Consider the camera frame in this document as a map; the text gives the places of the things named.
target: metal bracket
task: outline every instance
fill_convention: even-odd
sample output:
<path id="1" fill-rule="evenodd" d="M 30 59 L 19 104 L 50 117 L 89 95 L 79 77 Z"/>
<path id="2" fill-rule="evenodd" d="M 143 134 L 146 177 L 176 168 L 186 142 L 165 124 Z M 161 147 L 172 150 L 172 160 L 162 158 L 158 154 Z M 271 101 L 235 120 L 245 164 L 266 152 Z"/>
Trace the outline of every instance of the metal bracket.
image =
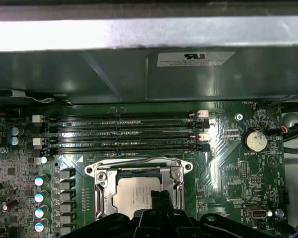
<path id="1" fill-rule="evenodd" d="M 112 167 L 123 167 L 125 165 L 131 164 L 159 164 L 164 163 L 167 167 L 183 167 L 183 173 L 187 174 L 193 170 L 193 164 L 184 160 L 177 158 L 167 158 L 167 157 L 151 157 L 151 158 L 141 158 L 141 159 L 109 159 L 102 160 L 97 163 L 88 165 L 85 167 L 85 173 L 91 177 L 95 177 L 94 170 L 109 169 Z"/>

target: motherboard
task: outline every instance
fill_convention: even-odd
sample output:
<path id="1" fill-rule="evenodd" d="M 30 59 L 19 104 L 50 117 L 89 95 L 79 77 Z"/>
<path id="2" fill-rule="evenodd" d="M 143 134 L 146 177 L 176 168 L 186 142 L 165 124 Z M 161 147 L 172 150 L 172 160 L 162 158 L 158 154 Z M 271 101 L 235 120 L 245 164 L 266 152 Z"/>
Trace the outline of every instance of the motherboard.
<path id="1" fill-rule="evenodd" d="M 283 134 L 266 106 L 235 101 L 2 110 L 0 236 L 59 238 L 84 227 L 100 215 L 90 165 L 163 158 L 185 164 L 178 208 L 189 216 L 216 213 L 286 238 Z M 272 114 L 279 119 L 280 108 Z M 150 187 L 128 173 L 120 175 L 118 190 L 128 194 L 123 191 L 138 183 L 124 199 L 143 199 L 140 208 L 150 208 L 148 189 L 160 187 L 156 171 L 144 176 L 157 185 Z M 105 174 L 97 177 L 104 183 Z M 116 207 L 123 211 L 119 198 Z"/>

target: cpu socket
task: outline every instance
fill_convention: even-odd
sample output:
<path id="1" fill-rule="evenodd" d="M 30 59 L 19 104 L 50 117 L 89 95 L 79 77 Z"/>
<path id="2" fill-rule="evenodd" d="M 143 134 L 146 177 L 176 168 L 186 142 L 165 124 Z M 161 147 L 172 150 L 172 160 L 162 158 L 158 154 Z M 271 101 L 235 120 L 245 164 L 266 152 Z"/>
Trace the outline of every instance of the cpu socket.
<path id="1" fill-rule="evenodd" d="M 190 162 L 177 158 L 109 159 L 85 167 L 95 179 L 96 219 L 113 213 L 133 218 L 151 208 L 151 191 L 168 190 L 175 209 L 184 209 L 184 175 Z"/>

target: metal panel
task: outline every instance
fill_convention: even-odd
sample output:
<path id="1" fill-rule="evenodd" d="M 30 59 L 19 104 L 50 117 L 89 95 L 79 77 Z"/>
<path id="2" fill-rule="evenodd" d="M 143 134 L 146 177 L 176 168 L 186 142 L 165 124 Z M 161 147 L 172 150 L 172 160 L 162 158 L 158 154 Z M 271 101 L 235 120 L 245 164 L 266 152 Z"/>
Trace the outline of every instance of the metal panel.
<path id="1" fill-rule="evenodd" d="M 294 44 L 298 16 L 0 21 L 0 52 Z"/>
<path id="2" fill-rule="evenodd" d="M 295 113 L 290 113 L 293 115 L 295 123 L 298 123 Z M 284 144 L 285 147 L 298 148 L 298 138 L 288 141 Z M 298 224 L 298 155 L 285 154 L 285 169 L 286 169 L 286 186 L 289 192 L 289 207 L 288 207 L 288 218 L 289 223 L 292 226 Z"/>
<path id="3" fill-rule="evenodd" d="M 157 67 L 161 52 L 225 51 L 235 54 L 219 66 Z M 298 47 L 0 53 L 0 89 L 76 104 L 278 97 L 298 92 Z"/>

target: green circuit board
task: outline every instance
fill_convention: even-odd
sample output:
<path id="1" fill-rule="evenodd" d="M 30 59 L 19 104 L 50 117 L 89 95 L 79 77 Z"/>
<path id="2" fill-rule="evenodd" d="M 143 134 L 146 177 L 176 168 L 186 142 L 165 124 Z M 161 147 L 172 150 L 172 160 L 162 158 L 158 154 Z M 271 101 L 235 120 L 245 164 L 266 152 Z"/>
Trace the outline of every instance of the green circuit board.
<path id="1" fill-rule="evenodd" d="M 11 110 L 13 116 L 0 117 L 0 183 L 4 184 L 0 227 L 6 228 L 9 237 L 61 237 L 65 231 L 95 220 L 95 185 L 84 173 L 86 166 L 110 158 L 167 156 L 194 165 L 184 178 L 185 210 L 190 216 L 200 219 L 217 213 L 272 236 L 288 237 L 274 229 L 274 224 L 287 224 L 283 137 L 266 117 L 265 105 L 236 101 Z M 208 111 L 207 118 L 192 117 L 201 110 Z M 273 110 L 279 119 L 280 108 Z M 33 125 L 33 115 L 44 116 L 44 122 Z M 197 126 L 206 122 L 208 128 Z M 19 145 L 12 145 L 12 128 L 22 131 L 17 136 L 22 142 Z M 260 131 L 266 137 L 267 145 L 260 152 L 245 145 L 250 131 Z M 208 139 L 197 142 L 195 135 L 200 133 Z M 44 139 L 44 146 L 33 148 L 33 138 Z M 37 153 L 44 153 L 50 161 L 41 164 L 43 155 Z M 42 174 L 48 175 L 49 181 L 37 187 L 34 180 Z M 59 184 L 63 179 L 74 183 L 68 191 L 73 207 L 66 211 L 71 221 L 65 225 L 60 220 Z M 39 204 L 34 195 L 42 190 L 49 196 Z M 2 212 L 2 203 L 13 199 L 19 204 Z M 34 213 L 42 204 L 49 207 L 45 216 L 48 226 L 37 232 L 34 227 L 40 219 Z M 265 206 L 273 215 L 258 223 L 245 205 Z M 277 209 L 285 215 L 277 217 Z"/>

